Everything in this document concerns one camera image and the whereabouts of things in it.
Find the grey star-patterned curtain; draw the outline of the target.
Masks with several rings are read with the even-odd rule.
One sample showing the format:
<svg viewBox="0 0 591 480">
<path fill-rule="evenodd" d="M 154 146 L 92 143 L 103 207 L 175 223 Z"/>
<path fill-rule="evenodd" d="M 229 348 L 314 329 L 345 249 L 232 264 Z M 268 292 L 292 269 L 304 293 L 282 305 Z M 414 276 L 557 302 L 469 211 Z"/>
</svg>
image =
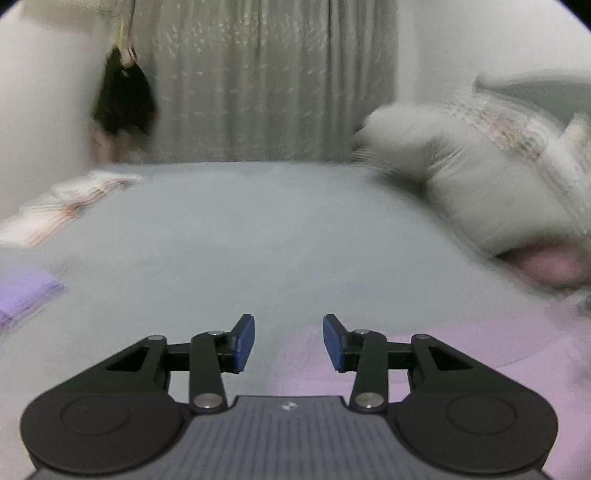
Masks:
<svg viewBox="0 0 591 480">
<path fill-rule="evenodd" d="M 345 162 L 394 99 L 393 1 L 140 1 L 156 119 L 134 159 Z"/>
</svg>

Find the grey duvet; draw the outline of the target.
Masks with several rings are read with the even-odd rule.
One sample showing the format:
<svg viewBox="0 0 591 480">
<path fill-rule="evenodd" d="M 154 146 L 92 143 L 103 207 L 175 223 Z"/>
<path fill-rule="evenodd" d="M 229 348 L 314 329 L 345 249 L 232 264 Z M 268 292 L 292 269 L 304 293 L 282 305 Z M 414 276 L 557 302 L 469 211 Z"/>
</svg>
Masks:
<svg viewBox="0 0 591 480">
<path fill-rule="evenodd" d="M 590 221 L 569 214 L 529 166 L 443 107 L 383 106 L 353 136 L 353 149 L 423 185 L 460 235 L 490 256 L 542 243 L 590 250 Z"/>
</svg>

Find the purple crumpled garment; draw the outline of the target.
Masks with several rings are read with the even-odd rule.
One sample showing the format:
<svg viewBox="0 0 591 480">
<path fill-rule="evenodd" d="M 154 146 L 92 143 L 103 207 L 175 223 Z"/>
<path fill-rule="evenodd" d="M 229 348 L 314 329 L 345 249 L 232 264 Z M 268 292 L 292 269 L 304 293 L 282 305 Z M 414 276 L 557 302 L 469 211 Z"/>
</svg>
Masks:
<svg viewBox="0 0 591 480">
<path fill-rule="evenodd" d="M 1 333 L 16 328 L 63 291 L 64 285 L 44 270 L 15 270 L 2 277 Z"/>
</svg>

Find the lilac knit sweater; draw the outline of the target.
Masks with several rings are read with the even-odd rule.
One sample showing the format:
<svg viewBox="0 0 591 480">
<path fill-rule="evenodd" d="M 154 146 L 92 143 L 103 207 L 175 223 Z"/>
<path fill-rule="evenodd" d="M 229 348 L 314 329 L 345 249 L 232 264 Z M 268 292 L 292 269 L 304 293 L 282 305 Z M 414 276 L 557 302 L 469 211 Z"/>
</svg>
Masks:
<svg viewBox="0 0 591 480">
<path fill-rule="evenodd" d="M 590 476 L 590 318 L 579 297 L 504 319 L 462 322 L 430 335 L 536 391 L 555 409 L 559 434 L 546 472 L 555 479 Z M 349 397 L 353 374 L 339 374 L 320 328 L 291 335 L 273 363 L 266 391 L 276 396 Z"/>
</svg>

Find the patterned floral pillow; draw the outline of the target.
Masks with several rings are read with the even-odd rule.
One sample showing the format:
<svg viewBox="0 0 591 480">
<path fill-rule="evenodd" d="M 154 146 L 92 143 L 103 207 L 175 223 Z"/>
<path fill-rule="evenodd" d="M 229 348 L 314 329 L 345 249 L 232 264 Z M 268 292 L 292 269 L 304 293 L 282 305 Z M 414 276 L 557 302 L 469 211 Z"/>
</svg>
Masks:
<svg viewBox="0 0 591 480">
<path fill-rule="evenodd" d="M 472 93 L 443 105 L 501 152 L 529 166 L 569 214 L 590 221 L 590 118 L 575 113 L 566 127 L 531 103 Z"/>
</svg>

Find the black hanging garment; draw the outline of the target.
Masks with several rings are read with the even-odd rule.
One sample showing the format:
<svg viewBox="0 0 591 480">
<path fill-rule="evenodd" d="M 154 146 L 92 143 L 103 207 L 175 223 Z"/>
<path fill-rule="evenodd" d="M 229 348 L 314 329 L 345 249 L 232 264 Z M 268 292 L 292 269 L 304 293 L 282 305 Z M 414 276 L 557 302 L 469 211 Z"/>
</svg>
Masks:
<svg viewBox="0 0 591 480">
<path fill-rule="evenodd" d="M 148 134 L 157 112 L 151 87 L 136 63 L 124 65 L 115 47 L 107 57 L 93 119 L 108 134 Z"/>
</svg>

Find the grey bed sheet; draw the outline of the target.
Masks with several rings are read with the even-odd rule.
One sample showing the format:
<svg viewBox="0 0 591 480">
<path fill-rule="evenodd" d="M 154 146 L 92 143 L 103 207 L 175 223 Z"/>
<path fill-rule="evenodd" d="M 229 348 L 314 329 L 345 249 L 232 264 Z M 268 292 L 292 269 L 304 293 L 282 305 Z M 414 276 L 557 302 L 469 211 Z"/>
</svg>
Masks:
<svg viewBox="0 0 591 480">
<path fill-rule="evenodd" d="M 173 343 L 256 318 L 229 394 L 273 391 L 283 350 L 334 313 L 391 336 L 548 304 L 461 246 L 430 207 L 376 171 L 289 163 L 140 169 L 3 270 L 40 269 L 62 294 L 1 344 L 1 475 L 27 476 L 19 418 L 37 395 L 151 334 Z"/>
</svg>

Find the pink pillow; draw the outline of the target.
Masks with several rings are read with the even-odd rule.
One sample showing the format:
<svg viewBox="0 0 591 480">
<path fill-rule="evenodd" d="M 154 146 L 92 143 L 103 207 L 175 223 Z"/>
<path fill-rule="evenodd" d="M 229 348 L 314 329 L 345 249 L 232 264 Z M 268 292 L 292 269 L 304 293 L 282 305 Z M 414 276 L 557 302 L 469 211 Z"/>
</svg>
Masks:
<svg viewBox="0 0 591 480">
<path fill-rule="evenodd" d="M 532 244 L 497 256 L 532 283 L 553 289 L 590 285 L 590 255 L 567 243 Z"/>
</svg>

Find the white papers and booklets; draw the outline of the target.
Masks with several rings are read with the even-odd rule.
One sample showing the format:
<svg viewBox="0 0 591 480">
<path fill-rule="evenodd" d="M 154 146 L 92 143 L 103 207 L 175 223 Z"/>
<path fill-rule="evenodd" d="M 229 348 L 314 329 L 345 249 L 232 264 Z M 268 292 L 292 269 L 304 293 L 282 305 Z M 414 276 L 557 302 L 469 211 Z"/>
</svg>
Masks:
<svg viewBox="0 0 591 480">
<path fill-rule="evenodd" d="M 1 247 L 33 248 L 78 219 L 98 201 L 141 180 L 136 174 L 95 170 L 56 184 L 1 222 Z"/>
</svg>

